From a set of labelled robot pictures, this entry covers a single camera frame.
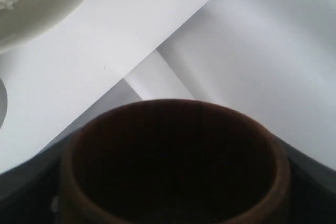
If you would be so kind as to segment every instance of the white table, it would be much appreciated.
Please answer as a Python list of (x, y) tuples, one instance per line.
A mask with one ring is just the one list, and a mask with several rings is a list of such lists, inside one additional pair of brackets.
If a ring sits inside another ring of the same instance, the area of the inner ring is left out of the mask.
[(208, 0), (85, 0), (56, 27), (0, 56), (8, 93), (0, 173), (28, 160)]

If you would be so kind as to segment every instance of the brown cup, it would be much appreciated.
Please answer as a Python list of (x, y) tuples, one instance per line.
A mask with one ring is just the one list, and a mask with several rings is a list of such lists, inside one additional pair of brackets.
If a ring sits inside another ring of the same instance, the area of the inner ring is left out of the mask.
[(286, 223), (280, 144), (234, 110), (199, 101), (119, 107), (86, 125), (61, 162), (61, 224)]

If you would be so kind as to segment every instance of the cup rim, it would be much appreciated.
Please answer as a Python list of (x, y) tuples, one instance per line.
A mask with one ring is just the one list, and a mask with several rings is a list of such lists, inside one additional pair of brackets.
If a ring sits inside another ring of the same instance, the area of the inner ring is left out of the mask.
[(235, 118), (244, 121), (245, 123), (250, 125), (251, 129), (254, 128), (260, 133), (260, 135), (264, 136), (263, 139), (269, 145), (270, 149), (272, 150), (272, 154), (275, 157), (277, 167), (275, 179), (271, 188), (263, 196), (263, 198), (255, 205), (253, 205), (250, 209), (246, 210), (240, 215), (214, 224), (255, 223), (256, 221), (261, 221), (262, 217), (269, 216), (272, 212), (274, 212), (275, 209), (283, 202), (284, 198), (287, 196), (290, 184), (290, 168), (289, 162), (287, 160), (287, 154), (285, 153), (281, 144), (275, 139), (275, 136), (271, 134), (260, 123), (238, 111), (208, 102), (184, 99), (159, 99), (140, 101), (123, 105), (98, 116), (97, 118), (89, 122), (86, 126), (84, 126), (82, 129), (80, 129), (75, 134), (69, 146), (64, 151), (61, 159), (61, 183), (64, 180), (67, 181), (67, 186), (62, 188), (62, 190), (66, 190), (66, 193), (71, 197), (71, 200), (73, 200), (75, 207), (77, 207), (78, 209), (85, 209), (82, 214), (86, 215), (86, 217), (89, 219), (99, 220), (101, 223), (132, 224), (132, 222), (105, 212), (101, 207), (90, 201), (90, 199), (84, 194), (84, 192), (80, 189), (80, 186), (76, 182), (76, 179), (72, 172), (72, 151), (76, 147), (76, 144), (80, 141), (81, 136), (86, 130), (90, 129), (105, 118), (113, 116), (113, 114), (115, 114), (117, 111), (128, 109), (129, 107), (133, 105), (139, 105), (140, 103), (165, 103), (171, 101), (188, 104), (202, 104), (207, 108), (215, 108), (217, 111), (230, 114)]

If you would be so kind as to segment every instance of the white surface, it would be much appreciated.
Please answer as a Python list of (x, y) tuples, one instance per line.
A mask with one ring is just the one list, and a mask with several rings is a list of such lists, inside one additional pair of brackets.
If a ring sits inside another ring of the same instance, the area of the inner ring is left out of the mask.
[(336, 169), (336, 0), (211, 0), (158, 49), (196, 99)]
[(156, 50), (125, 76), (124, 80), (142, 100), (194, 99)]
[(85, 0), (0, 56), (8, 110), (0, 173), (40, 151), (208, 0)]

